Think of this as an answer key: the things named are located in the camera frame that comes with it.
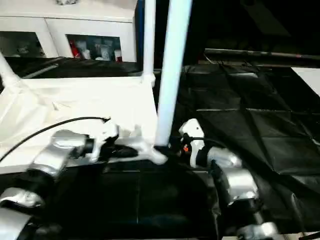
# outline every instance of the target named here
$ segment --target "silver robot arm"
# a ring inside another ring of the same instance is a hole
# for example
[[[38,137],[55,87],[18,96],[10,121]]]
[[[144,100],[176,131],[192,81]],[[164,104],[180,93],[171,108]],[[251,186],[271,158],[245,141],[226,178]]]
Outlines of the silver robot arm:
[[[209,167],[227,211],[236,218],[236,234],[244,240],[280,240],[276,225],[264,220],[259,191],[243,161],[227,148],[205,147],[204,132],[196,119],[190,119],[179,130],[191,142],[190,165]]]
[[[32,228],[33,216],[11,207],[5,202],[17,205],[18,209],[32,209],[45,204],[46,197],[65,169],[70,159],[78,159],[92,153],[95,141],[88,135],[69,130],[57,131],[48,144],[33,160],[28,169],[16,179],[12,187],[0,196],[0,239],[25,239]]]

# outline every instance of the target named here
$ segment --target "white pole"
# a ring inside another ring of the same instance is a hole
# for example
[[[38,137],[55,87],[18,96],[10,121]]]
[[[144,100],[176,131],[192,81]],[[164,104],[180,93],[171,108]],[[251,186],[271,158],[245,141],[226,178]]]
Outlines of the white pole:
[[[19,76],[14,73],[0,51],[0,76],[5,87],[14,87],[19,82]]]
[[[156,0],[144,2],[143,76],[145,79],[150,78],[150,82],[154,85]]]
[[[171,134],[192,2],[170,0],[155,137],[157,146],[167,146]]]

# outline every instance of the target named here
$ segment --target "black fabric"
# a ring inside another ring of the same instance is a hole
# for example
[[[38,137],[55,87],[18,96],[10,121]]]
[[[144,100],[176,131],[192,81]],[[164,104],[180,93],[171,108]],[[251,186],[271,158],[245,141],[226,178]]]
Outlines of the black fabric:
[[[242,157],[281,232],[318,231],[319,96],[290,68],[191,66],[181,76],[172,134],[197,118]]]
[[[61,226],[65,239],[220,239],[208,173],[195,174],[176,162],[70,167],[37,217]],[[0,175],[0,192],[17,175]]]

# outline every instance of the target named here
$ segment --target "black cable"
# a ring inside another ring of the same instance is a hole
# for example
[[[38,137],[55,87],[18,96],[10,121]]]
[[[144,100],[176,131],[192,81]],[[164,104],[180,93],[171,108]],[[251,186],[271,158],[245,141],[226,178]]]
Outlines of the black cable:
[[[96,120],[102,120],[104,123],[108,122],[110,120],[110,118],[104,118],[104,117],[98,117],[98,116],[82,116],[82,117],[76,117],[76,118],[72,118],[72,119],[69,119],[69,120],[65,120],[65,121],[61,121],[61,122],[58,122],[56,124],[53,124],[53,125],[50,125],[50,126],[47,126],[29,136],[27,136],[26,138],[22,139],[20,142],[18,142],[16,145],[14,145],[12,148],[10,148],[9,151],[7,151],[1,158],[0,158],[0,163],[10,154],[12,153],[14,150],[16,150],[19,146],[21,146],[22,144],[24,144],[26,141],[32,139],[33,137],[45,132],[45,131],[48,131],[50,129],[53,129],[55,127],[58,127],[60,125],[63,125],[63,124],[67,124],[67,123],[71,123],[71,122],[76,122],[76,121],[80,121],[80,120],[90,120],[90,119],[96,119]]]
[[[247,63],[247,66],[248,67],[253,67],[254,68],[254,70],[256,70],[257,72],[260,72],[260,70],[259,70],[259,68],[257,67],[257,65],[255,65],[255,64],[253,64],[252,62],[250,62],[250,61],[247,61],[247,60],[243,60],[245,63]]]
[[[297,202],[295,201],[295,194],[292,194],[291,195],[291,204],[292,204],[292,207],[293,207],[293,212],[294,212],[294,215],[295,217],[297,218],[296,221],[297,221],[297,224],[299,225],[300,227],[300,231],[302,233],[302,235],[305,237],[307,234],[306,234],[306,227],[305,227],[305,224],[304,224],[304,220],[303,220],[303,217],[302,217],[302,214],[297,206]]]

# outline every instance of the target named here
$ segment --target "bottle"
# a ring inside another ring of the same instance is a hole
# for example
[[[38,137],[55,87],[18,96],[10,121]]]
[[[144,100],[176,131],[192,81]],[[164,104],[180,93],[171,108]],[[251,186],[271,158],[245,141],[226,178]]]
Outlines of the bottle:
[[[84,59],[91,59],[90,50],[85,49],[81,53],[82,53],[82,56],[84,57]]]
[[[122,55],[120,49],[114,50],[114,58],[116,62],[122,62]]]
[[[78,49],[77,49],[77,47],[75,45],[75,41],[70,40],[69,44],[70,44],[70,47],[71,47],[71,52],[72,52],[73,57],[76,58],[76,59],[80,59],[81,55],[80,55],[80,52],[78,51]]]
[[[110,56],[110,46],[101,44],[100,50],[101,50],[101,57],[103,58],[104,61],[112,60]]]

